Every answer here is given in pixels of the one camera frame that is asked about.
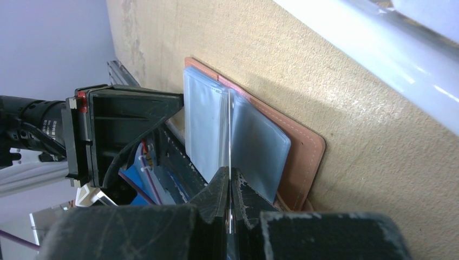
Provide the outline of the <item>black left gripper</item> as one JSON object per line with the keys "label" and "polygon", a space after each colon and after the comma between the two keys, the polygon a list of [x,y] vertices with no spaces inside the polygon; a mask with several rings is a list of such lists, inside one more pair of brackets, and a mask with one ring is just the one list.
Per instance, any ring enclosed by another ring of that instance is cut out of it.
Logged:
{"label": "black left gripper", "polygon": [[[141,140],[183,106],[183,94],[122,85],[79,88],[66,101],[2,95],[1,168],[19,160],[11,148],[37,151],[67,160],[67,178],[108,188],[133,164]],[[86,112],[89,155],[79,125]]]}

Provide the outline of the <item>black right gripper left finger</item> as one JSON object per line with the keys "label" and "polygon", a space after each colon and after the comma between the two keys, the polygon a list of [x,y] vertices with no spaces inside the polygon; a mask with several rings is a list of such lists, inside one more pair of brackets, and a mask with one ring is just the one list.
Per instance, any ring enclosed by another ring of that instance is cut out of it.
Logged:
{"label": "black right gripper left finger", "polygon": [[226,259],[229,169],[221,167],[190,202],[71,210],[38,259]]}

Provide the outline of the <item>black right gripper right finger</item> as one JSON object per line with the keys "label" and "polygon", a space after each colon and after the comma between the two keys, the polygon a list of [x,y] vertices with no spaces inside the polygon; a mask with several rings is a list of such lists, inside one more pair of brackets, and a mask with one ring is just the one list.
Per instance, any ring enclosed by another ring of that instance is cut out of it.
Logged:
{"label": "black right gripper right finger", "polygon": [[374,212],[279,211],[231,170],[240,259],[412,259],[395,222]]}

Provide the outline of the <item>tan leather card holder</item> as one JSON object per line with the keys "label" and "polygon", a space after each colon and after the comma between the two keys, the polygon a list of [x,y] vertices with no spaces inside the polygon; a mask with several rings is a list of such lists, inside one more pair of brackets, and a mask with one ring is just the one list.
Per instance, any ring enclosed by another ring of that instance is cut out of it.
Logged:
{"label": "tan leather card holder", "polygon": [[324,138],[198,60],[185,58],[185,149],[210,181],[228,166],[228,90],[232,167],[260,195],[286,211],[312,211],[307,196],[325,153]]}

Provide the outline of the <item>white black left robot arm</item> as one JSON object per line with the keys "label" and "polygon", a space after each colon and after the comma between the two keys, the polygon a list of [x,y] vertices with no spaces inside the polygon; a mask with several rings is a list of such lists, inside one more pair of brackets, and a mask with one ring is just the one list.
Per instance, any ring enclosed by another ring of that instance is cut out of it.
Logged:
{"label": "white black left robot arm", "polygon": [[64,101],[1,97],[1,195],[63,179],[118,190],[141,141],[179,112],[182,94],[124,85]]}

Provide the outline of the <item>white plastic basket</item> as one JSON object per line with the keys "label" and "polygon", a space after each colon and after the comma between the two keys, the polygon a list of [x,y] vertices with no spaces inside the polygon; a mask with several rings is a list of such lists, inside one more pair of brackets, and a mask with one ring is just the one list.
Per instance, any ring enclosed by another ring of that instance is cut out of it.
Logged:
{"label": "white plastic basket", "polygon": [[453,133],[458,48],[375,1],[278,4]]}

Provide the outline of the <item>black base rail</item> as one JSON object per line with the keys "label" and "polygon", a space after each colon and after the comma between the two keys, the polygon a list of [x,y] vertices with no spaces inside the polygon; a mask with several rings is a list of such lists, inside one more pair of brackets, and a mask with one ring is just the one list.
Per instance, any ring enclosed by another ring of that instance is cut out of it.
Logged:
{"label": "black base rail", "polygon": [[163,123],[147,138],[152,145],[153,171],[176,204],[194,198],[208,184],[186,154],[184,144]]}

